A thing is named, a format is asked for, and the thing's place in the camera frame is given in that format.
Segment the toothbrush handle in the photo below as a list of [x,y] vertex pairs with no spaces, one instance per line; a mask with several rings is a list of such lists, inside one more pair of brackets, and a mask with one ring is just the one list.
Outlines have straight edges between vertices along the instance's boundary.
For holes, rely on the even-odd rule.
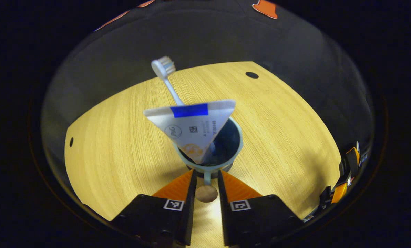
[[167,86],[167,89],[169,89],[170,94],[172,94],[173,99],[175,100],[176,105],[185,105],[181,99],[179,98],[179,96],[177,95],[175,89],[173,88],[172,84],[170,83],[170,81],[168,79],[164,79],[164,83]]

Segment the toothpaste tube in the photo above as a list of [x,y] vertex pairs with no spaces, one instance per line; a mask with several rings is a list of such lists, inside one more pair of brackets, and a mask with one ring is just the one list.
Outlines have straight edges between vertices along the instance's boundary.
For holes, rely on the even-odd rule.
[[196,164],[204,163],[213,152],[210,144],[234,111],[234,100],[144,110],[144,115],[159,127]]

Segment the orange object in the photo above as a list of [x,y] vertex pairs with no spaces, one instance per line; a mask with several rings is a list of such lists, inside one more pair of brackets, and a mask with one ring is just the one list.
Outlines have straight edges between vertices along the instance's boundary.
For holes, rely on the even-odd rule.
[[273,19],[277,19],[276,5],[274,3],[270,3],[265,0],[259,0],[257,4],[253,4],[252,6],[253,9],[255,9],[257,12],[260,12]]
[[357,165],[360,163],[360,154],[358,153],[357,148],[352,147],[352,149],[350,149],[346,154],[348,154],[350,151],[354,150],[355,155],[357,156]]
[[152,196],[176,201],[185,201],[185,199],[187,199],[188,187],[190,187],[192,174],[193,170],[182,174],[168,185],[162,187]]
[[242,201],[262,196],[256,190],[252,189],[241,180],[235,178],[225,171],[221,170],[221,172],[224,179],[225,192],[227,193],[228,202]]
[[140,5],[138,5],[138,8],[145,7],[145,6],[153,3],[154,1],[155,1],[155,0],[150,0],[150,1],[147,1],[147,2],[145,2],[145,3],[141,3]]
[[334,196],[332,197],[331,203],[337,203],[342,199],[342,197],[346,194],[347,183],[339,185],[334,190]]
[[102,27],[106,26],[107,24],[109,24],[109,23],[111,23],[111,22],[113,22],[113,21],[116,21],[116,20],[120,19],[121,17],[123,17],[123,16],[124,16],[125,14],[127,14],[128,12],[129,12],[129,10],[126,11],[126,12],[124,12],[124,13],[122,13],[122,14],[120,14],[119,16],[111,19],[110,21],[108,21],[108,22],[106,22],[104,25],[102,25],[101,27],[97,28],[95,31],[101,29]]

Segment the blue label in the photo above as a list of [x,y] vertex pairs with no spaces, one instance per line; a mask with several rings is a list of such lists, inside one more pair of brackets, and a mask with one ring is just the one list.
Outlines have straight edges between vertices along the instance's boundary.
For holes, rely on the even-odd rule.
[[196,104],[190,106],[170,107],[175,118],[208,115],[208,104]]

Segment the toothbrush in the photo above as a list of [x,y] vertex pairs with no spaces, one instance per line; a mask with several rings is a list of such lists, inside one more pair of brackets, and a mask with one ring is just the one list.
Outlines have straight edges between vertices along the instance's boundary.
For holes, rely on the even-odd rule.
[[164,81],[164,83],[167,86],[167,89],[170,91],[170,94],[172,94],[172,97],[175,100],[176,105],[185,105],[177,95],[175,89],[173,88],[172,84],[168,79],[169,75],[176,71],[174,62],[168,56],[164,56],[162,58],[152,61],[152,69],[155,72],[155,74]]

